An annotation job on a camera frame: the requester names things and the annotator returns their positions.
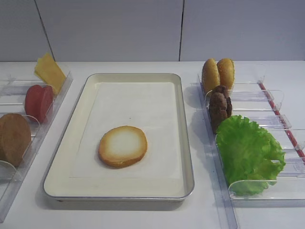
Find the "green lettuce leaf in rack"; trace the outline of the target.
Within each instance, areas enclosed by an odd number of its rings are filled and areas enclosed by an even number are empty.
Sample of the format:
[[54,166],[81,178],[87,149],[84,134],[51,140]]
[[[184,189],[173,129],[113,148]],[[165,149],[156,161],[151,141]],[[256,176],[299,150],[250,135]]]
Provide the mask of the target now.
[[247,117],[233,115],[216,131],[226,181],[238,196],[262,193],[285,167],[285,153],[266,129]]

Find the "yellow cheese slices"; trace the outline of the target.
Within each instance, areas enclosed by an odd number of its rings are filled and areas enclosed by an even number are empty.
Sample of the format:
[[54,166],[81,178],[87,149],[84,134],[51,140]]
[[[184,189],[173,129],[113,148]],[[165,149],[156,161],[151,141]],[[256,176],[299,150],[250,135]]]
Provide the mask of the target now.
[[66,76],[49,53],[37,60],[34,73],[46,84],[52,86],[53,93],[58,95]]

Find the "clear acrylic right rack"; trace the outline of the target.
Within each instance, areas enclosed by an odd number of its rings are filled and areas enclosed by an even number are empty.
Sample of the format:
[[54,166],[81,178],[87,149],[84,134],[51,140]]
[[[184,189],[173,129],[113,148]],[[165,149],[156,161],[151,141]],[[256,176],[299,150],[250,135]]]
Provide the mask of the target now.
[[203,62],[180,77],[193,165],[193,191],[173,214],[183,229],[302,229],[305,226],[305,63],[235,62],[232,104],[281,144],[285,167],[275,180],[227,185],[201,89]]

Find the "clear acrylic left rack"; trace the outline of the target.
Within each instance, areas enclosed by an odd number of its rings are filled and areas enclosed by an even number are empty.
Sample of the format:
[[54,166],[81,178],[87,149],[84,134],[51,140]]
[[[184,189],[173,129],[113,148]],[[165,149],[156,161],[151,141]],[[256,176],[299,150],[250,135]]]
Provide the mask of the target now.
[[45,121],[40,124],[32,121],[25,112],[27,90],[34,85],[45,87],[46,84],[34,74],[33,62],[2,62],[0,68],[0,114],[18,113],[28,122],[31,130],[31,141],[18,167],[0,162],[0,220],[3,222],[27,175],[29,168],[70,88],[73,77],[69,67],[58,62],[66,76],[58,95],[54,96],[52,110],[48,111]]

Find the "red tomato slice front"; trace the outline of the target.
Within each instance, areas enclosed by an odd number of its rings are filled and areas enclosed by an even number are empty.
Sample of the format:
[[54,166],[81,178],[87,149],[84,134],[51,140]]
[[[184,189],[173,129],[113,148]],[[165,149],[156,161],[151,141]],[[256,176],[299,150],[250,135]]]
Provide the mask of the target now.
[[40,85],[34,85],[27,90],[25,97],[25,112],[29,115],[34,122],[42,123],[44,116],[41,113],[41,102],[44,92],[47,87],[41,87]]

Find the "red tomato slice back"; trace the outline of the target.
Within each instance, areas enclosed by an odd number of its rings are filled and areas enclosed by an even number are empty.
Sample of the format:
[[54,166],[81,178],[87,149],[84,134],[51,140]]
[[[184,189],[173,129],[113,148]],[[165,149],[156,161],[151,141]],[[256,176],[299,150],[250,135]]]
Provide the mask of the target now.
[[53,89],[51,86],[43,87],[38,108],[38,121],[42,124],[47,114],[51,114],[53,111]]

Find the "brown bun slice left rack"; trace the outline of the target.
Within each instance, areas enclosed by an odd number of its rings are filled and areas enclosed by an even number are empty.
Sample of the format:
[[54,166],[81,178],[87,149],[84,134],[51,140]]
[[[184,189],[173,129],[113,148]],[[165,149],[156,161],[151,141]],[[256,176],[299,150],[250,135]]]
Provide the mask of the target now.
[[30,142],[30,126],[22,115],[9,113],[0,118],[1,160],[18,167]]

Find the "brown meat patty back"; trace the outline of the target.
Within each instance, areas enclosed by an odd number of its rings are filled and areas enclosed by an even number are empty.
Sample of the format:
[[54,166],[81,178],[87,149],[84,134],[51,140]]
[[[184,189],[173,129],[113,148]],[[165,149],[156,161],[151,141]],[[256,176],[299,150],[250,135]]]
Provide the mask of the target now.
[[232,115],[232,103],[227,88],[224,85],[219,85],[212,90],[212,93],[222,93],[224,95],[227,102],[227,116],[230,117]]

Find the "sesame bun top right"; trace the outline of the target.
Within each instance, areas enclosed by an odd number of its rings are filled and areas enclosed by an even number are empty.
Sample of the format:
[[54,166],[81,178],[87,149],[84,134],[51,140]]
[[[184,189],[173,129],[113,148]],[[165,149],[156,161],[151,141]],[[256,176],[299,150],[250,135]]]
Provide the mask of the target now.
[[234,62],[230,58],[223,58],[217,63],[220,75],[220,84],[224,85],[228,90],[232,89],[234,84],[235,68]]

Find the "brown meat patty front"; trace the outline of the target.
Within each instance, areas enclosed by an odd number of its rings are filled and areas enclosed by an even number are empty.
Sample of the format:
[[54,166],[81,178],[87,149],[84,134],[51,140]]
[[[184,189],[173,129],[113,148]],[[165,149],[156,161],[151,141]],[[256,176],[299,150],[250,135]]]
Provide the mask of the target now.
[[231,116],[232,106],[230,100],[225,98],[223,93],[213,93],[209,103],[209,114],[211,119],[211,127],[214,134],[220,123]]

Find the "clear acrylic rack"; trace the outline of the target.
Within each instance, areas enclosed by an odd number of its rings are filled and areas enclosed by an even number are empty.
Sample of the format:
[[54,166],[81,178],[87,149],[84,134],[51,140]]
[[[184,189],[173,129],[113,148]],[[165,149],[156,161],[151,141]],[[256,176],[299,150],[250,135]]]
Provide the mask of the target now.
[[54,96],[52,110],[48,111],[45,121],[40,124],[32,121],[25,112],[27,90],[34,85],[45,87],[46,84],[34,74],[33,62],[2,62],[0,68],[0,114],[18,113],[28,122],[31,130],[31,141],[18,167],[0,162],[0,220],[3,222],[27,175],[29,168],[70,88],[73,77],[69,67],[58,62],[66,76],[58,95]]
[[193,165],[193,191],[173,214],[183,229],[302,229],[305,226],[305,63],[235,62],[232,104],[281,144],[285,167],[275,180],[227,185],[201,89],[203,62],[180,77]]

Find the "red tomato slice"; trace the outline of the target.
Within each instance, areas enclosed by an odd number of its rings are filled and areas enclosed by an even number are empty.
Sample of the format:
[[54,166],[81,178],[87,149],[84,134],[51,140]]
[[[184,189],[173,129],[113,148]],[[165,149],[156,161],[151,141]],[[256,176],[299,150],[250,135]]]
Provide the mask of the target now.
[[40,85],[34,85],[27,90],[25,97],[25,112],[29,115],[34,122],[42,123],[44,116],[41,113],[41,102],[44,92],[47,87],[41,87]]
[[51,86],[43,87],[38,108],[38,121],[42,124],[47,114],[51,114],[53,111],[53,89]]

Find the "toasted bottom bun slice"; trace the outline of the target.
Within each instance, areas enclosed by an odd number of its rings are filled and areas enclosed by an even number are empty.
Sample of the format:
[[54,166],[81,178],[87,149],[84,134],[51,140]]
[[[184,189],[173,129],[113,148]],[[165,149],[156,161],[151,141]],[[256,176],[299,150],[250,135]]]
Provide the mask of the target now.
[[119,126],[104,134],[98,154],[108,166],[123,168],[139,162],[147,152],[148,143],[144,132],[134,126]]

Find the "brown meat patty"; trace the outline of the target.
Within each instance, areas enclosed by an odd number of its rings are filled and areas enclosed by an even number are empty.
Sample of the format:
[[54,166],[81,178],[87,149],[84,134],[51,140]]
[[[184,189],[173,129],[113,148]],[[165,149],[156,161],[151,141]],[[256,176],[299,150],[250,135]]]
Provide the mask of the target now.
[[230,117],[232,115],[232,103],[227,88],[224,85],[219,85],[212,90],[212,93],[222,93],[224,95],[227,102],[227,116]]
[[209,103],[209,114],[211,119],[211,127],[214,134],[220,123],[231,116],[232,106],[230,100],[225,98],[223,93],[213,93]]

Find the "white parchment paper sheet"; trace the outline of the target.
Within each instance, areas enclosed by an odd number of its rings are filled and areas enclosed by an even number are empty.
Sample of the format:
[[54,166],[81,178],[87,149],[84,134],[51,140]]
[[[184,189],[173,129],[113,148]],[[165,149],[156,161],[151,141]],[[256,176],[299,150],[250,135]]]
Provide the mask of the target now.
[[[180,142],[173,83],[100,83],[70,176],[112,178],[179,178]],[[115,169],[98,157],[102,136],[109,130],[135,126],[146,136],[148,149],[136,164]]]

